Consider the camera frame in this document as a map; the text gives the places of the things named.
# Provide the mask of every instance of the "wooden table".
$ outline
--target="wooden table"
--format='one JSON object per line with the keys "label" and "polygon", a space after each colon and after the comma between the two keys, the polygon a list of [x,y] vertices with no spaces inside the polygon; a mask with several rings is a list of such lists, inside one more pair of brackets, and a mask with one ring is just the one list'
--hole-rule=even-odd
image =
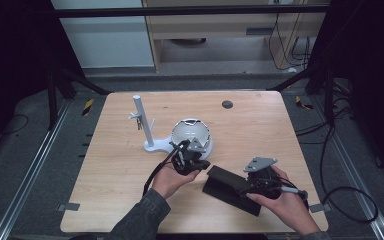
{"label": "wooden table", "polygon": [[[319,202],[298,145],[283,99],[278,92],[124,92],[108,96],[90,147],[70,198],[78,211],[66,211],[64,232],[109,232],[137,203],[144,183],[166,153],[147,153],[145,134],[138,131],[133,95],[142,98],[148,121],[155,118],[154,138],[165,138],[185,118],[201,119],[209,127],[214,147],[212,165],[246,177],[243,167],[255,156],[274,157],[278,167],[300,189],[309,203]],[[222,102],[233,102],[225,109]],[[255,217],[202,192],[206,171],[183,186],[168,203],[172,210],[160,233],[258,233],[292,232],[262,207]],[[324,213],[313,214],[320,228],[328,223]]]}

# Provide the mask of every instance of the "gray sleeve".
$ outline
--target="gray sleeve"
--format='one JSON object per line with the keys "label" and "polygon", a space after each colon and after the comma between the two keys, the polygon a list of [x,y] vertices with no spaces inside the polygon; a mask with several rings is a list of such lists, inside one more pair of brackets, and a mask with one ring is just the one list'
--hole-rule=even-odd
{"label": "gray sleeve", "polygon": [[155,240],[158,227],[170,210],[166,200],[151,188],[140,202],[114,226],[105,240]]}
{"label": "gray sleeve", "polygon": [[316,232],[301,237],[301,240],[330,240],[326,232]]}

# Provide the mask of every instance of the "floor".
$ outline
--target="floor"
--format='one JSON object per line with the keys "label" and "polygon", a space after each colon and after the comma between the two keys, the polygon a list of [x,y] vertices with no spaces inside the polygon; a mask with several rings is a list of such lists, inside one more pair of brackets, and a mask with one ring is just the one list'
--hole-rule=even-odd
{"label": "floor", "polygon": [[[262,38],[207,39],[203,44],[191,40],[167,40],[158,73],[126,74],[121,78],[90,80],[113,91],[262,90],[275,86],[291,77],[294,71],[305,67],[302,61],[295,60],[296,66],[291,69],[276,69],[266,42]],[[302,52],[303,45],[299,43],[295,52]],[[338,79],[338,82],[347,84],[342,79]],[[305,84],[306,80],[301,80],[282,92],[297,132],[324,121],[320,110],[323,94],[307,96],[303,91]],[[59,204],[68,202],[105,103],[105,96],[97,95],[78,84],[74,86],[77,90],[74,100],[67,101],[58,97],[58,105],[66,110],[61,113],[65,114],[65,120],[55,138],[51,138],[50,149],[41,149],[43,139],[49,137],[46,92],[20,101],[16,115],[0,139],[0,224],[11,230],[8,233],[10,238],[68,239],[73,236],[60,231],[63,212],[56,209]],[[304,105],[311,105],[314,109],[297,106],[296,96],[301,97]],[[91,98],[94,99],[91,111],[87,116],[82,116],[85,103]],[[298,140],[320,196],[324,195],[320,182],[323,178],[328,189],[351,185],[370,193],[380,209],[380,217],[371,225],[355,223],[337,210],[327,212],[330,224],[328,233],[332,238],[384,239],[384,168],[376,166],[374,152],[358,122],[353,120],[352,110],[347,107],[347,102],[337,102],[335,135],[326,145],[322,176],[319,174],[319,166],[323,144],[320,143],[326,137],[327,128],[299,136]],[[38,152],[43,154],[43,161],[34,165],[32,163],[35,163]],[[36,175],[26,175],[32,167],[40,171]],[[23,195],[18,190],[26,183],[26,179],[31,182],[26,185],[29,191]],[[358,218],[370,216],[374,209],[367,199],[354,192],[337,193],[333,197],[346,212],[356,214]],[[11,209],[14,206],[11,203],[20,206]],[[14,222],[3,222],[9,210],[14,210]],[[297,239],[291,233],[268,234],[267,237]]]}

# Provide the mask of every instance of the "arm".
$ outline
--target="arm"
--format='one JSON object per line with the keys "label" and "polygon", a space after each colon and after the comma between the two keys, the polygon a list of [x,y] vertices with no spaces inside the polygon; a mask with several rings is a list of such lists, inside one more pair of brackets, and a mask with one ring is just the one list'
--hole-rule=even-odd
{"label": "arm", "polygon": [[166,199],[181,186],[195,180],[198,171],[182,176],[171,165],[155,176],[152,188],[111,230],[105,240],[155,239],[158,227],[170,212]]}
{"label": "arm", "polygon": [[[280,177],[288,179],[286,173],[279,168],[276,166],[272,166],[272,168]],[[287,226],[301,235],[302,239],[330,239],[326,233],[320,231],[319,226],[317,226],[302,199],[298,195],[290,192],[282,192],[280,197],[276,200],[255,193],[247,194],[247,197],[270,209]]]}

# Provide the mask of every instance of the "person's right hand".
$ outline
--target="person's right hand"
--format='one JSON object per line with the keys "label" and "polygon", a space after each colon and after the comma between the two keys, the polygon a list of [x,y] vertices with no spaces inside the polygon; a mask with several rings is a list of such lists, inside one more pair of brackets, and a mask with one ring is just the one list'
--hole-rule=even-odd
{"label": "person's right hand", "polygon": [[[288,179],[285,172],[272,165],[272,169],[284,179]],[[282,192],[276,200],[269,199],[256,193],[248,193],[247,197],[268,208],[276,214],[287,226],[294,229],[301,236],[320,232],[302,199],[295,193]]]}

